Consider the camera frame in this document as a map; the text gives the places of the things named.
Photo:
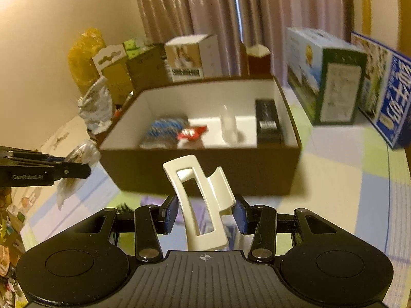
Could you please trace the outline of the cotton swab bag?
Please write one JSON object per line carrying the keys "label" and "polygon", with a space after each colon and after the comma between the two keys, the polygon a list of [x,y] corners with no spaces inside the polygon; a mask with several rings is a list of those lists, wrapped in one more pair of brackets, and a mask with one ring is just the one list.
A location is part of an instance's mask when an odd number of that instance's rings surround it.
{"label": "cotton swab bag", "polygon": [[82,187],[100,158],[101,154],[91,140],[85,140],[65,157],[63,176],[57,185],[58,210],[61,210],[64,202]]}

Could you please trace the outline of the white hair claw clip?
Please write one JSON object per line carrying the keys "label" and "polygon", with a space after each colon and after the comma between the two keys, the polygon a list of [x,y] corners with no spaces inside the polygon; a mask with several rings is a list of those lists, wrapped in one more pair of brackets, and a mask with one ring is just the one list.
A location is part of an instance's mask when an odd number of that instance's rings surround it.
{"label": "white hair claw clip", "polygon": [[168,161],[163,169],[178,197],[189,251],[224,249],[229,245],[222,216],[236,204],[222,168],[205,176],[198,159],[187,155]]}

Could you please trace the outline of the black product box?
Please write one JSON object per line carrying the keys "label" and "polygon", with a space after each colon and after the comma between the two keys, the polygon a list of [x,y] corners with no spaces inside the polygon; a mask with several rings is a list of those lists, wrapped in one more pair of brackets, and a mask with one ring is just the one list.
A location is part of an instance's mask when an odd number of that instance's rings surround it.
{"label": "black product box", "polygon": [[283,134],[274,99],[256,99],[256,133],[258,147],[282,145]]}

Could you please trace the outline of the knitted striped cloth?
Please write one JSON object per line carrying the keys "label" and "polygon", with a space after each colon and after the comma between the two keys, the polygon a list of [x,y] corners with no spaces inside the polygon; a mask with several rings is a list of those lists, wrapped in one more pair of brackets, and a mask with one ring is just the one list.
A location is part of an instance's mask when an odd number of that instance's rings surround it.
{"label": "knitted striped cloth", "polygon": [[189,125],[187,116],[165,116],[156,119],[139,143],[141,149],[175,149],[178,134]]}

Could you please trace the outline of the red snack packet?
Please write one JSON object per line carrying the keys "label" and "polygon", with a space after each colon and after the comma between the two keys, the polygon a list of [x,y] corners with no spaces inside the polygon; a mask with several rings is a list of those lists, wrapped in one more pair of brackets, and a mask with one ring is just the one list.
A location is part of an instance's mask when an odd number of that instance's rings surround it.
{"label": "red snack packet", "polygon": [[206,125],[200,126],[190,126],[185,129],[182,129],[177,134],[178,140],[188,140],[188,141],[195,141],[199,140],[200,137],[208,130]]}

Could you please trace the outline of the clear plastic cup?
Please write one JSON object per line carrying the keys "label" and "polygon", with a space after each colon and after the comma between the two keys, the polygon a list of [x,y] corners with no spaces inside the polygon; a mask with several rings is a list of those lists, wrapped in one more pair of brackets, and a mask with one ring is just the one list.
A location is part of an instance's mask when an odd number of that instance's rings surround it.
{"label": "clear plastic cup", "polygon": [[238,128],[233,110],[223,105],[220,108],[221,135],[225,142],[238,142]]}

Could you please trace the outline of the white paper hanger box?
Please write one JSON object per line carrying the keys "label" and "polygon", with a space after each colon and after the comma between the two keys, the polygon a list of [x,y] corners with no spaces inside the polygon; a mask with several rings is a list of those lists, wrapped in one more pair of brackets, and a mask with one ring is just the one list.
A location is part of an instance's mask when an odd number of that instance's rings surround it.
{"label": "white paper hanger box", "polygon": [[102,48],[92,58],[99,75],[107,79],[106,85],[115,105],[122,106],[129,94],[134,92],[127,69],[127,54],[122,45]]}

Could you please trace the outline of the yellow plastic bag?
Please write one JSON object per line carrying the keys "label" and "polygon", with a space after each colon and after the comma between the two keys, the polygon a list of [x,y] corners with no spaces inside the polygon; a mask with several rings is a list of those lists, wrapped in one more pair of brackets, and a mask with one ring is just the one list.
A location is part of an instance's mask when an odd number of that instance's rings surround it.
{"label": "yellow plastic bag", "polygon": [[82,95],[100,78],[93,57],[105,47],[101,32],[96,28],[88,28],[68,52],[68,67]]}

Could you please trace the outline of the brown cardboard carton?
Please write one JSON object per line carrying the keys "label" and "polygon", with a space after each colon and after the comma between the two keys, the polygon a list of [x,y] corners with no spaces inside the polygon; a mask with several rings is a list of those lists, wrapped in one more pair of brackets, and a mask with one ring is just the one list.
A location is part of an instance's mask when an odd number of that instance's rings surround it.
{"label": "brown cardboard carton", "polygon": [[137,55],[126,62],[129,77],[134,90],[139,92],[147,88],[157,88],[169,83],[169,78],[159,46]]}

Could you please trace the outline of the green tissue packs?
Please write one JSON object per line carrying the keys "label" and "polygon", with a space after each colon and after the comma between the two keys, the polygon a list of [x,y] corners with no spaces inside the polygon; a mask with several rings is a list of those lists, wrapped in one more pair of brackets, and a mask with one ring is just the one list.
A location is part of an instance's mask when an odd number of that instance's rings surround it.
{"label": "green tissue packs", "polygon": [[129,60],[143,54],[153,46],[153,41],[147,37],[134,37],[123,42],[123,47]]}

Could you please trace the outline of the green milk carton box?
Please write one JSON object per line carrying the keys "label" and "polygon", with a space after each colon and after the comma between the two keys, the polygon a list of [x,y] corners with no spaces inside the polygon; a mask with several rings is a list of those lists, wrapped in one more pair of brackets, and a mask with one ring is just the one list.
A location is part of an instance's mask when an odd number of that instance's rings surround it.
{"label": "green milk carton box", "polygon": [[286,31],[287,81],[311,124],[354,123],[367,55],[363,49],[314,28]]}

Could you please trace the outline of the dark red gift box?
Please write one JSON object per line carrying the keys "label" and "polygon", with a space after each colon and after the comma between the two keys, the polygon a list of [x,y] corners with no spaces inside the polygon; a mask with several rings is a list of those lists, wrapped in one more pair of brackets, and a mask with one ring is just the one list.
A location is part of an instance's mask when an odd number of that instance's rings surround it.
{"label": "dark red gift box", "polygon": [[240,75],[241,76],[263,76],[271,75],[271,53],[270,50],[256,44],[246,47],[240,43]]}

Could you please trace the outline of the white humidifier box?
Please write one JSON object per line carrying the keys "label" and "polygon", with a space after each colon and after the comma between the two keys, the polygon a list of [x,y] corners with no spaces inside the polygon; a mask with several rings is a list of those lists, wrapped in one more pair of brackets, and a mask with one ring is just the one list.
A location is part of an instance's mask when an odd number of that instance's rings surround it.
{"label": "white humidifier box", "polygon": [[216,35],[179,36],[169,40],[164,48],[173,82],[222,77]]}

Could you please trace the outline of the blue milk carton box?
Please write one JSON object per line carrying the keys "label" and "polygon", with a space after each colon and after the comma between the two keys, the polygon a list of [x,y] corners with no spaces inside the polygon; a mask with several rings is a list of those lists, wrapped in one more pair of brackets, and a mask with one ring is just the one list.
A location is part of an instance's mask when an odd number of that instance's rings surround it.
{"label": "blue milk carton box", "polygon": [[353,32],[351,43],[367,54],[359,110],[392,149],[410,145],[410,58]]}

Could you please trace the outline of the pink curtain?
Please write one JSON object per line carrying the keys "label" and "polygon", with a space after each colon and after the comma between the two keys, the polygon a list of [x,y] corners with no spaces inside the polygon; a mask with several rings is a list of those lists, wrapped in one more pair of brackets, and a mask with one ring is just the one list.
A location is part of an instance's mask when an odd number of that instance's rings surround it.
{"label": "pink curtain", "polygon": [[352,31],[353,0],[137,0],[146,35],[165,43],[182,35],[217,36],[221,68],[239,75],[240,45],[263,45],[271,72],[286,82],[289,27],[319,28],[343,40]]}

